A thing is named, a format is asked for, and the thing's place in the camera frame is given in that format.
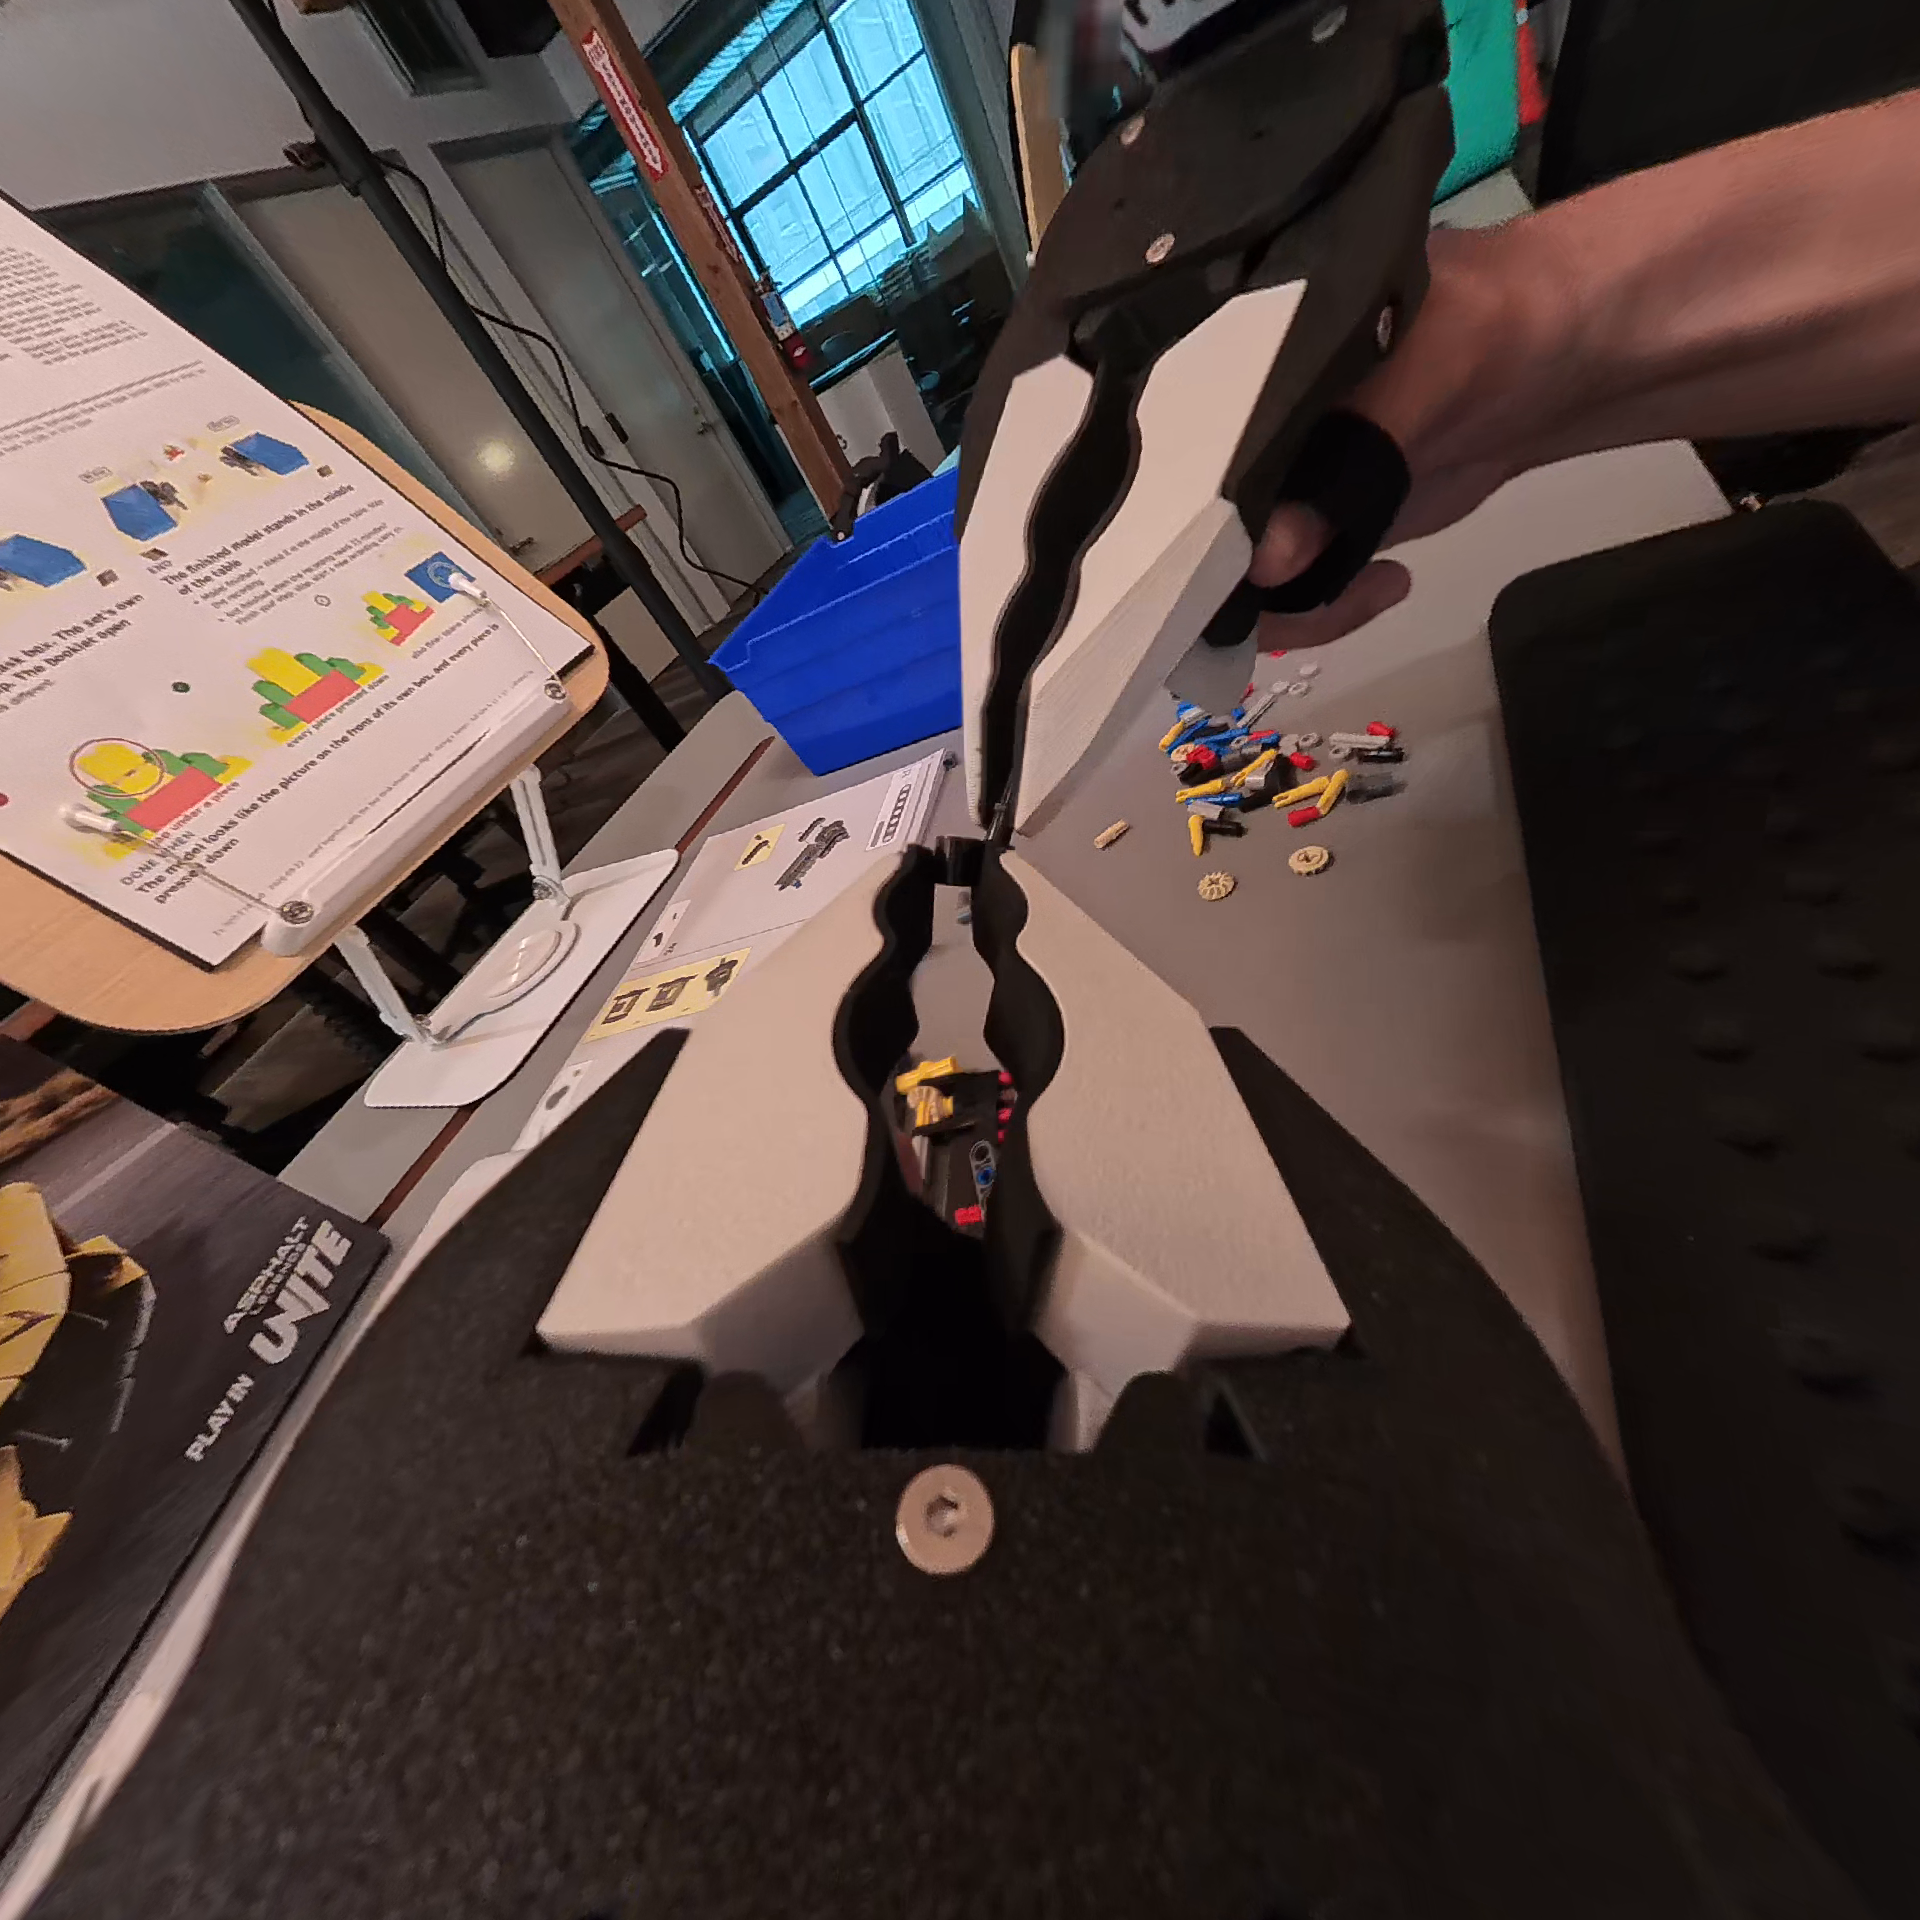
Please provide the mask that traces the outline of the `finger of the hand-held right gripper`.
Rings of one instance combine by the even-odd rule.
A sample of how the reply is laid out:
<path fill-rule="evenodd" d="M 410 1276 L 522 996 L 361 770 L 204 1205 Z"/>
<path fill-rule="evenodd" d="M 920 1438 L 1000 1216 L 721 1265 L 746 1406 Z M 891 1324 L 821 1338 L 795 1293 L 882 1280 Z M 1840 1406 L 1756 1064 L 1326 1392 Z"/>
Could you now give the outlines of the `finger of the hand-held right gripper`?
<path fill-rule="evenodd" d="M 980 824 L 992 818 L 1002 777 L 987 769 L 989 690 L 997 665 L 997 626 L 1014 603 L 1028 569 L 1028 537 L 1040 528 L 1040 497 L 1080 442 L 1096 390 L 1093 376 L 1067 357 L 1020 373 L 1006 395 L 987 461 L 976 481 L 966 525 L 958 537 L 958 642 L 963 661 L 963 741 L 966 797 Z M 1067 587 L 1044 587 L 1040 637 L 1050 640 L 1058 618 L 1060 661 L 1040 661 L 1040 752 L 1013 748 L 1018 825 L 1050 825 L 1064 804 L 1075 764 L 1097 732 L 1090 686 L 1097 673 L 1084 665 L 1099 657 L 1097 621 L 1084 618 Z"/>
<path fill-rule="evenodd" d="M 1018 825 L 1013 748 L 1040 752 L 1036 667 L 1060 661 L 1070 619 L 1040 637 L 1042 589 L 1067 587 L 1097 621 L 1099 657 L 1084 665 L 1096 669 L 1099 724 L 1077 769 L 1114 741 L 1128 699 L 1193 648 L 1241 581 L 1252 537 L 1227 470 L 1306 292 L 1307 281 L 1292 280 L 1232 297 L 1163 350 L 1136 397 L 1097 401 L 1093 376 L 1084 432 L 1042 489 L 1028 569 L 997 626 L 1000 834 L 1037 830 Z"/>

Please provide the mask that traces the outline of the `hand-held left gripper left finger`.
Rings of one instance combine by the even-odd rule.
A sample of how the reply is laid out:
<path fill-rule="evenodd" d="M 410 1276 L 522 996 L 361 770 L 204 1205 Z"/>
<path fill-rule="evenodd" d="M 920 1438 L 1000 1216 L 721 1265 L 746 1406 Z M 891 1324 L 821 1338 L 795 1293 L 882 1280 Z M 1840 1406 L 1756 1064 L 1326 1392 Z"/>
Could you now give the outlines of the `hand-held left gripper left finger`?
<path fill-rule="evenodd" d="M 859 1341 L 843 1224 L 920 1035 L 922 852 L 750 964 L 680 1052 L 538 1322 L 555 1353 L 692 1361 L 804 1396 Z"/>

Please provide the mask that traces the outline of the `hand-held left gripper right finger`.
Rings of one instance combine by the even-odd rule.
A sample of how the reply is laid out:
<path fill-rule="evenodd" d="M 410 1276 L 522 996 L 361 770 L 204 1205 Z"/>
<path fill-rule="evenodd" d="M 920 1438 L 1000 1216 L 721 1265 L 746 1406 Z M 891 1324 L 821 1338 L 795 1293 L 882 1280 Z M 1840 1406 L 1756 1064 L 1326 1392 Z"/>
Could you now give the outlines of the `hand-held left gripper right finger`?
<path fill-rule="evenodd" d="M 976 952 L 1014 1083 L 989 1272 L 1064 1369 L 1056 1433 L 1097 1433 L 1142 1376 L 1337 1346 L 1352 1315 L 1188 1000 L 1006 850 L 976 880 Z"/>

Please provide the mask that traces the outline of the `lego chassis assembly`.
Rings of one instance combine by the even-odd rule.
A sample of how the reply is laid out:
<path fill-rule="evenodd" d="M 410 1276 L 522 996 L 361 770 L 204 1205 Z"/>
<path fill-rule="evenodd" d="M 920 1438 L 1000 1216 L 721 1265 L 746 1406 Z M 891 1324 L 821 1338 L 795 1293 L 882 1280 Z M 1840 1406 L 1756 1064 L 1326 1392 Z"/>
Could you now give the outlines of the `lego chassis assembly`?
<path fill-rule="evenodd" d="M 987 1227 L 1018 1100 L 1009 1070 L 970 1070 L 956 1057 L 908 1060 L 889 1096 L 908 1189 L 974 1242 Z"/>

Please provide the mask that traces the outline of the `pile of lego pins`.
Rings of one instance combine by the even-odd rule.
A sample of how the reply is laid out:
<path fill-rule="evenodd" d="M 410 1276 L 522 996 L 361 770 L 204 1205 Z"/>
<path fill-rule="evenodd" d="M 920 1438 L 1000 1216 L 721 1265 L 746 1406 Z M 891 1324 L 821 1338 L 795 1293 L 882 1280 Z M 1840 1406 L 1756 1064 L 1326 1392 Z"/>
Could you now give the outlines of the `pile of lego pins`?
<path fill-rule="evenodd" d="M 1289 832 L 1323 830 L 1342 810 L 1405 789 L 1409 742 L 1390 723 L 1316 726 L 1323 665 L 1267 652 L 1227 704 L 1174 697 L 1158 736 L 1192 858 L 1241 841 L 1261 818 Z"/>

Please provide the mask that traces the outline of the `lego set box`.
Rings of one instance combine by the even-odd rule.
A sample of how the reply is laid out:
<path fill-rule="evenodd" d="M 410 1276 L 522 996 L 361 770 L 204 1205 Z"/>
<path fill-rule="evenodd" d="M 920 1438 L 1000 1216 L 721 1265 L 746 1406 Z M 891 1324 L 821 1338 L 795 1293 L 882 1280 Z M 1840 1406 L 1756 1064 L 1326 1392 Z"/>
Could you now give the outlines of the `lego set box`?
<path fill-rule="evenodd" d="M 386 1256 L 377 1227 L 5 1040 L 5 1840 Z"/>

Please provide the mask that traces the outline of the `person's right hand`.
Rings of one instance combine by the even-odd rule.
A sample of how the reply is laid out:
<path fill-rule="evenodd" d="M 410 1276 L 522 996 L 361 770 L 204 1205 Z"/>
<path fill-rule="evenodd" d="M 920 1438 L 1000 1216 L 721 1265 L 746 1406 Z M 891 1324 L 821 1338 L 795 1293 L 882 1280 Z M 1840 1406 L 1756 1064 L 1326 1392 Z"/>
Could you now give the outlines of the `person's right hand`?
<path fill-rule="evenodd" d="M 1577 249 L 1552 208 L 1502 226 L 1443 228 L 1429 246 L 1432 285 L 1405 344 L 1369 376 L 1352 410 L 1378 425 L 1409 466 L 1409 497 L 1385 545 L 1444 532 L 1529 466 L 1545 465 L 1565 410 L 1552 394 L 1577 345 Z M 1254 586 L 1304 571 L 1331 532 L 1315 513 L 1275 508 L 1254 547 Z M 1397 560 L 1369 560 L 1323 609 L 1261 612 L 1261 650 L 1329 644 L 1409 596 Z"/>

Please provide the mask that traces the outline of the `blue plastic bin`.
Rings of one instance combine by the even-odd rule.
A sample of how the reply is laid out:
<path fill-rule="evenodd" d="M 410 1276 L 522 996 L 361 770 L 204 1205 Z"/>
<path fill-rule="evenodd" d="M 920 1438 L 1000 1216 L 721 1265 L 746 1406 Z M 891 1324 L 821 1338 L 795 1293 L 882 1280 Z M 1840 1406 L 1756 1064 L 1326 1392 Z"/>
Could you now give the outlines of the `blue plastic bin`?
<path fill-rule="evenodd" d="M 963 723 L 958 468 L 821 539 L 713 652 L 817 777 Z"/>

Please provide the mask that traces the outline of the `green plastic tote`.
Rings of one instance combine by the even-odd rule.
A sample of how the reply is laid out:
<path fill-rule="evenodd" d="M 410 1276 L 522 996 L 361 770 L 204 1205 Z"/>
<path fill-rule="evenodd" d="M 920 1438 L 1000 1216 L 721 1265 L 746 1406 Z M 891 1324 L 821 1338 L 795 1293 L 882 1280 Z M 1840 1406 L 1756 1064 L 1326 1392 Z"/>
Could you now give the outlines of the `green plastic tote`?
<path fill-rule="evenodd" d="M 1441 208 L 1502 171 L 1538 116 L 1541 70 L 1529 3 L 1444 3 L 1454 155 L 1432 195 Z"/>

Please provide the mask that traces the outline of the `instruction booklet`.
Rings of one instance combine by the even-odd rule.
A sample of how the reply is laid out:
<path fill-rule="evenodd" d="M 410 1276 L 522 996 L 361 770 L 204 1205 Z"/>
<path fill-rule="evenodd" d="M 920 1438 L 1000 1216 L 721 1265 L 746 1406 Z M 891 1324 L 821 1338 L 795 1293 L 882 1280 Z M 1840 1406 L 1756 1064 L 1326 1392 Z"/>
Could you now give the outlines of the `instruction booklet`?
<path fill-rule="evenodd" d="M 546 1140 L 657 1028 L 689 1026 L 853 883 L 924 846 L 953 765 L 956 752 L 926 752 L 709 837 L 512 1148 Z"/>

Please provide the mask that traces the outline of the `white stand base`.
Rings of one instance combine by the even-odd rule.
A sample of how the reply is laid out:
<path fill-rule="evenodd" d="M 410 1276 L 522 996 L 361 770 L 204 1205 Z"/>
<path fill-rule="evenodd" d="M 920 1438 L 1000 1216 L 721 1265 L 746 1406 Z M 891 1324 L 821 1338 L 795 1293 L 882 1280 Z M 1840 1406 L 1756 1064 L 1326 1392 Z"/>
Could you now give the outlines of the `white stand base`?
<path fill-rule="evenodd" d="M 534 896 L 430 1014 L 411 1014 L 369 938 L 347 929 L 337 948 L 401 1038 L 365 1089 L 369 1109 L 466 1109 L 510 1081 L 641 920 L 680 866 L 668 848 L 565 874 L 538 769 L 512 782 Z"/>

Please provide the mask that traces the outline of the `black metal pole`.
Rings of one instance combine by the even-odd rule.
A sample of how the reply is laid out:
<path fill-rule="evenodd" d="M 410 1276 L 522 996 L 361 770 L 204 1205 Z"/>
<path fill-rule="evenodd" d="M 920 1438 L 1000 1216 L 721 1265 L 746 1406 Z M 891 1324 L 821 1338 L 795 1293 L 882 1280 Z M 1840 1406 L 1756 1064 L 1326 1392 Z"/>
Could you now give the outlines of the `black metal pole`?
<path fill-rule="evenodd" d="M 410 208 L 393 195 L 386 170 L 357 132 L 350 120 L 326 97 L 318 76 L 299 57 L 292 40 L 281 27 L 273 5 L 232 3 L 228 9 L 243 21 L 258 51 L 273 61 L 278 81 L 294 97 L 302 116 L 322 146 L 339 178 L 374 214 L 392 237 L 410 273 L 419 276 L 428 297 L 456 330 L 469 357 L 480 368 L 494 394 L 514 416 L 540 461 L 555 476 L 572 506 L 587 521 L 590 536 L 602 545 L 603 558 L 614 576 L 630 587 L 645 612 L 658 624 L 668 644 L 689 667 L 699 693 L 717 704 L 732 693 L 728 677 L 704 657 L 691 624 L 668 589 L 658 584 L 648 558 L 617 525 L 617 517 L 602 498 L 582 466 L 572 458 L 560 432 L 549 424 L 538 401 L 517 377 L 510 360 L 497 347 L 490 326 L 473 313 L 459 284 L 448 274 L 428 233 Z"/>

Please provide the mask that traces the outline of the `printed instruction sheet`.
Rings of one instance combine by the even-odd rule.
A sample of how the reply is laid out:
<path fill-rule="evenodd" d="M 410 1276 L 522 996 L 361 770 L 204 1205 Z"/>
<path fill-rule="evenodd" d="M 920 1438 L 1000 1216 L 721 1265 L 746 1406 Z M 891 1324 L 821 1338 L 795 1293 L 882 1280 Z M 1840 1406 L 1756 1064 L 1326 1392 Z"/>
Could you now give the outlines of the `printed instruction sheet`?
<path fill-rule="evenodd" d="M 5 858 L 198 969 L 476 800 L 592 642 L 5 206 Z"/>

